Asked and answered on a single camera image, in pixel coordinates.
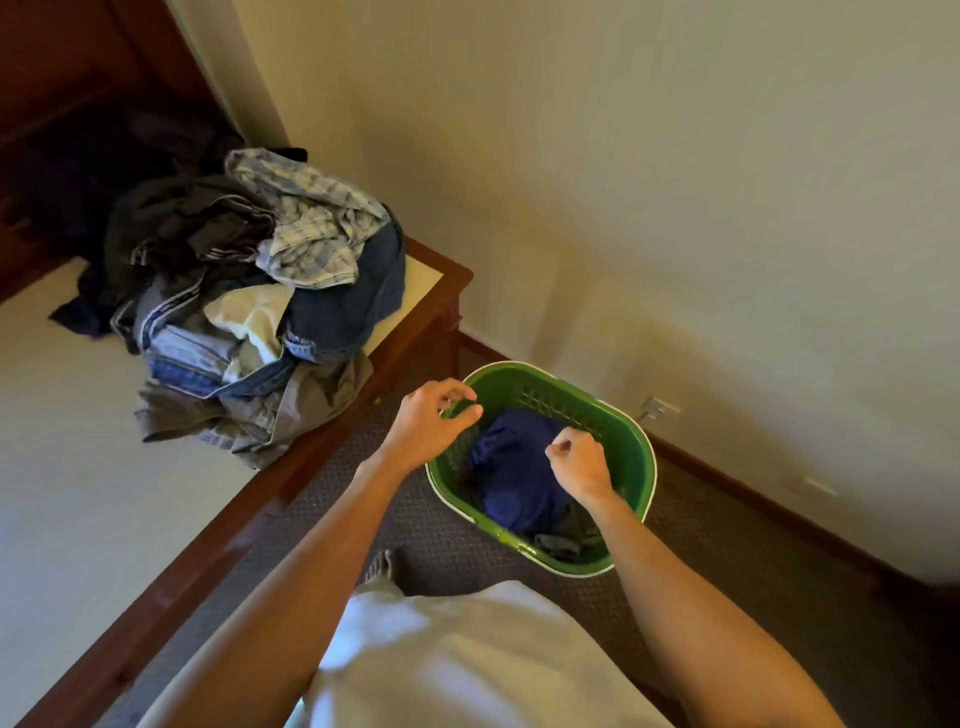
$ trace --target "laundry basket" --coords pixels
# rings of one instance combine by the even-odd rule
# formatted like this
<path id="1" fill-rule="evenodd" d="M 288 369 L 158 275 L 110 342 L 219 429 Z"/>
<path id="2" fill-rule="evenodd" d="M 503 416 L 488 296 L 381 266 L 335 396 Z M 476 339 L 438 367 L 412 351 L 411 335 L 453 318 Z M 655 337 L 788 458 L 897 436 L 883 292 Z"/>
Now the laundry basket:
<path id="1" fill-rule="evenodd" d="M 459 484 L 464 482 L 473 441 L 507 407 L 525 407 L 591 433 L 604 447 L 613 487 L 643 520 L 657 486 L 657 461 L 643 430 L 616 407 L 520 361 L 500 361 L 480 367 L 466 382 L 483 405 L 483 418 L 463 432 L 440 457 L 426 464 L 427 478 L 434 492 L 481 531 L 547 570 L 561 576 L 583 578 L 612 569 L 610 552 L 603 543 L 588 546 L 583 553 L 583 563 L 558 561 L 487 518 L 458 495 Z M 456 416 L 467 406 L 468 402 L 461 402 L 447 416 Z"/>

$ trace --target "basket rim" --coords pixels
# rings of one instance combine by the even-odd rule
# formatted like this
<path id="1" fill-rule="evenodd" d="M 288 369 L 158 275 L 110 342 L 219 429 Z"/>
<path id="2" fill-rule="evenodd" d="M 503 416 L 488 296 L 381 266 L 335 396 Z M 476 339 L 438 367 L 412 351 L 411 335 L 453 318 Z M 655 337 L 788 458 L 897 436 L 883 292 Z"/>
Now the basket rim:
<path id="1" fill-rule="evenodd" d="M 642 444 L 642 443 L 646 443 L 647 449 L 648 449 L 648 451 L 650 452 L 650 460 L 651 460 L 651 462 L 653 463 L 652 478 L 651 478 L 651 484 L 650 484 L 650 496 L 647 498 L 647 502 L 646 502 L 646 504 L 645 504 L 644 507 L 643 507 L 643 513 L 642 513 L 642 514 L 637 514 L 637 515 L 639 516 L 640 522 L 645 522 L 645 521 L 646 521 L 646 518 L 647 518 L 647 514 L 650 512 L 650 506 L 651 506 L 651 505 L 653 504 L 653 502 L 654 502 L 654 494 L 655 494 L 656 491 L 657 491 L 658 468 L 657 468 L 657 456 L 656 456 L 656 453 L 654 452 L 653 443 L 650 442 L 650 438 L 647 436 L 647 433 L 644 432 L 643 428 L 639 425 L 639 423 L 638 423 L 633 417 L 631 417 L 630 415 L 628 415 L 626 412 L 624 412 L 624 411 L 623 411 L 622 409 L 620 409 L 619 407 L 615 407 L 615 406 L 613 406 L 612 404 L 610 404 L 609 402 L 600 400 L 600 399 L 594 397 L 593 395 L 591 395 L 589 392 L 584 392 L 584 391 L 581 390 L 579 387 L 576 387 L 576 385 L 570 384 L 569 382 L 565 381 L 564 379 L 560 379 L 558 376 L 553 375 L 553 374 L 550 374 L 550 373 L 547 372 L 546 370 L 541 369 L 540 367 L 538 367 L 538 366 L 536 366 L 536 365 L 534 365 L 534 364 L 530 364 L 529 362 L 525 362 L 525 361 L 518 361 L 518 360 L 516 360 L 516 359 L 507 359 L 507 360 L 503 360 L 503 361 L 494 361 L 494 362 L 491 362 L 491 363 L 489 363 L 489 364 L 484 364 L 483 366 L 478 367 L 477 369 L 475 369 L 475 370 L 473 370 L 472 372 L 470 372 L 470 374 L 467 375 L 467 376 L 464 378 L 464 383 L 467 384 L 467 385 L 469 385 L 469 384 L 470 384 L 470 381 L 471 381 L 471 380 L 474 380 L 474 381 L 475 381 L 477 375 L 481 374 L 484 370 L 502 368 L 502 367 L 504 367 L 504 366 L 513 366 L 513 365 L 517 365 L 517 364 L 521 365 L 522 367 L 526 367 L 526 368 L 528 368 L 528 369 L 532 369 L 532 370 L 534 370 L 534 371 L 536 371 L 536 372 L 539 372 L 539 373 L 541 373 L 541 374 L 543 374 L 543 375 L 545 375 L 545 376 L 550 377 L 551 379 L 556 379 L 558 382 L 560 382 L 560 383 L 562 383 L 562 384 L 565 384 L 566 386 L 573 387 L 578 393 L 581 393 L 582 395 L 590 398 L 592 401 L 596 402 L 596 403 L 599 404 L 600 406 L 606 407 L 608 410 L 611 410 L 611 412 L 619 415 L 621 418 L 623 418 L 623 419 L 626 421 L 626 424 L 627 424 L 628 426 L 629 426 L 629 425 L 632 425 L 632 429 L 634 429 L 634 430 L 636 431 L 636 432 L 635 432 L 635 436 L 636 436 L 637 433 L 639 433 L 639 436 L 637 436 L 637 439 L 638 439 L 638 440 L 640 439 L 640 436 L 642 436 L 642 442 L 641 442 L 641 444 Z M 433 472 L 432 472 L 432 469 L 430 468 L 430 464 L 433 463 L 434 460 L 428 461 L 428 462 L 427 462 L 426 464 L 424 464 L 424 466 L 423 466 L 424 469 L 426 470 L 426 477 L 427 477 L 427 480 L 428 480 L 429 483 L 430 483 L 430 487 L 433 489 L 433 492 L 437 495 L 437 497 L 441 500 L 441 502 L 442 502 L 447 508 L 451 509 L 454 513 L 458 514 L 458 515 L 461 516 L 462 518 L 464 518 L 464 519 L 466 519 L 467 521 L 469 521 L 469 522 L 473 523 L 474 525 L 476 525 L 477 521 L 476 521 L 476 519 L 475 519 L 473 516 L 471 516 L 470 514 L 464 512 L 464 511 L 462 511 L 457 505 L 455 505 L 454 503 L 451 503 L 449 500 L 447 500 L 447 498 L 446 498 L 446 496 L 444 495 L 443 491 L 440 490 L 439 484 L 435 481 L 435 479 L 434 479 L 434 474 L 433 474 Z M 542 568 L 544 568 L 544 569 L 546 569 L 546 570 L 548 570 L 548 571 L 552 571 L 553 573 L 558 574 L 559 576 L 565 576 L 565 577 L 567 577 L 567 578 L 587 579 L 587 578 L 591 578 L 592 576 L 599 576 L 600 574 L 606 573 L 607 571 L 610 571 L 611 569 L 614 568 L 614 566 L 613 566 L 613 559 L 612 559 L 612 557 L 608 554 L 608 555 L 606 556 L 606 559 L 609 560 L 609 563 L 608 563 L 607 565 L 605 565 L 605 566 L 604 566 L 602 569 L 600 569 L 600 570 L 591 571 L 590 573 L 571 573 L 571 572 L 569 572 L 569 571 L 561 571 L 561 570 L 558 570 L 558 569 L 552 567 L 551 565 L 549 565 L 549 564 L 547 564 L 547 563 L 545 563 L 545 562 L 542 562 L 540 559 L 536 558 L 533 554 L 528 553 L 525 549 L 515 548 L 513 545 L 510 545 L 510 544 L 505 544 L 505 546 L 510 546 L 510 548 L 511 548 L 512 550 L 515 550 L 515 551 L 517 551 L 518 553 L 522 554 L 523 556 L 525 556 L 526 558 L 528 558 L 530 561 L 534 562 L 534 563 L 537 564 L 538 566 L 540 566 L 540 567 L 542 567 Z"/>

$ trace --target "plaid shirt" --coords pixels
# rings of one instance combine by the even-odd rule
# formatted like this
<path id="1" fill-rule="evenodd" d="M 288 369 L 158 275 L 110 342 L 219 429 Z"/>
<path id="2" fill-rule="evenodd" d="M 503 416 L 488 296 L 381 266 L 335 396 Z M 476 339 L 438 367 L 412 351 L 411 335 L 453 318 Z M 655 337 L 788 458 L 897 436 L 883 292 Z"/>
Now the plaid shirt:
<path id="1" fill-rule="evenodd" d="M 357 279 L 364 243 L 390 220 L 377 200 L 347 182 L 266 149 L 227 155 L 227 174 L 274 209 L 274 237 L 256 264 L 281 283 L 328 288 Z"/>

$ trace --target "wall outlet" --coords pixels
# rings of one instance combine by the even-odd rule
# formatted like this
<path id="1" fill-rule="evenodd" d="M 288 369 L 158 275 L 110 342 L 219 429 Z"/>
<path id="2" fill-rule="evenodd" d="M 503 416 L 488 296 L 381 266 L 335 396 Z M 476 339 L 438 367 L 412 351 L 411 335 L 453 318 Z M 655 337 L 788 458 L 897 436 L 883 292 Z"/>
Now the wall outlet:
<path id="1" fill-rule="evenodd" d="M 650 424 L 654 420 L 664 420 L 679 414 L 679 407 L 667 404 L 665 401 L 658 400 L 656 397 L 651 397 L 643 403 L 643 409 L 640 411 L 640 419 L 638 421 L 641 425 Z"/>

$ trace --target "clothes pile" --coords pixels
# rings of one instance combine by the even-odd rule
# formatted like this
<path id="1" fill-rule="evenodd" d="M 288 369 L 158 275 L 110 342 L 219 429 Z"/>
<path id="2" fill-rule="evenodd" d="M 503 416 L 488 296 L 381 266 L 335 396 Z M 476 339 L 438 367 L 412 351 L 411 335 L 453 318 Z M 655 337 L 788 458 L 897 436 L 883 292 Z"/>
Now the clothes pile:
<path id="1" fill-rule="evenodd" d="M 561 487 L 544 451 L 565 425 L 508 408 L 473 443 L 466 490 L 491 521 L 567 563 L 602 542 L 587 510 Z"/>
<path id="2" fill-rule="evenodd" d="M 113 332 L 143 356 L 144 441 L 198 435 L 262 468 L 346 409 L 370 377 L 363 345 L 403 297 L 403 231 L 377 200 L 308 166 L 303 150 L 118 118 L 91 124 L 129 164 L 93 165 L 109 184 L 68 195 L 76 209 L 49 218 L 90 262 L 77 299 L 51 318 L 94 338 Z M 74 146 L 91 156 L 86 141 Z M 62 149 L 35 143 L 23 167 L 59 170 L 68 187 L 77 175 L 54 153 Z M 67 156 L 76 170 L 76 150 Z M 49 194 L 24 199 L 53 205 Z"/>

